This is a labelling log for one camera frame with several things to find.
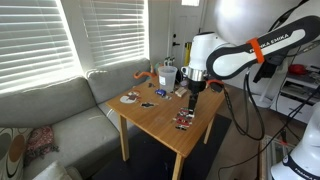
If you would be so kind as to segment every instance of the dark carpet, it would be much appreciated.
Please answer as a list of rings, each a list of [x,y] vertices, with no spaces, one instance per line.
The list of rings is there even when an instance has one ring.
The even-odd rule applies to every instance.
[[[204,135],[185,159],[181,180],[206,179],[231,120],[216,115],[207,145]],[[129,140],[130,159],[121,152],[92,178],[94,180],[167,180],[172,178],[176,153],[148,134],[141,132]]]

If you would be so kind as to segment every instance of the decorative pillow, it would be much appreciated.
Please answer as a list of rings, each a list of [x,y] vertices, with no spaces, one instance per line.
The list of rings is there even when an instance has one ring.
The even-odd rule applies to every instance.
[[[0,179],[22,179],[30,128],[0,128]]]
[[[58,161],[51,163],[46,169],[38,174],[33,180],[72,180],[66,169]]]
[[[58,152],[59,147],[54,144],[53,138],[53,130],[50,126],[34,129],[28,140],[24,165],[28,166],[37,157],[44,158],[44,155],[49,152]]]

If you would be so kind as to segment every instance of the gray couch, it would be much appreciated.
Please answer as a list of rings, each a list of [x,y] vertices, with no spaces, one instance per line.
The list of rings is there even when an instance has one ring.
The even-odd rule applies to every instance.
[[[92,70],[86,78],[74,77],[0,98],[0,127],[52,125],[60,149],[32,161],[24,169],[24,179],[32,179],[55,160],[81,172],[119,147],[117,114],[105,102],[145,81],[133,78],[137,70],[149,71],[149,61],[120,63]],[[130,136],[138,132],[132,124],[128,128]]]

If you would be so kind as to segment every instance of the table leg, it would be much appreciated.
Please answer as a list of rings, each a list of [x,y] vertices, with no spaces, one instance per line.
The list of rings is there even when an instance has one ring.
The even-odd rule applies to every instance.
[[[127,120],[119,115],[120,141],[122,149],[122,159],[126,161],[129,159],[129,143],[128,143],[128,128]]]
[[[180,154],[177,154],[176,162],[174,164],[173,175],[172,175],[173,180],[180,179],[183,162],[184,162],[184,157],[182,157]]]
[[[205,135],[204,140],[203,140],[203,143],[204,143],[204,144],[207,144],[207,142],[208,142],[208,139],[209,139],[209,135],[210,135],[210,132],[211,132],[211,128],[212,128],[212,124],[213,124],[214,118],[215,118],[215,115],[213,116],[212,120],[211,120],[210,123],[208,124],[207,131],[206,131],[206,135]]]

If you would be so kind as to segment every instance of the window blinds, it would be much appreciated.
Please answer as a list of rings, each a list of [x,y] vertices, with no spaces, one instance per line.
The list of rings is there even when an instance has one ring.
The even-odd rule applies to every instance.
[[[80,0],[96,67],[146,58],[147,0]]]
[[[55,0],[1,0],[0,93],[81,73],[60,15]]]

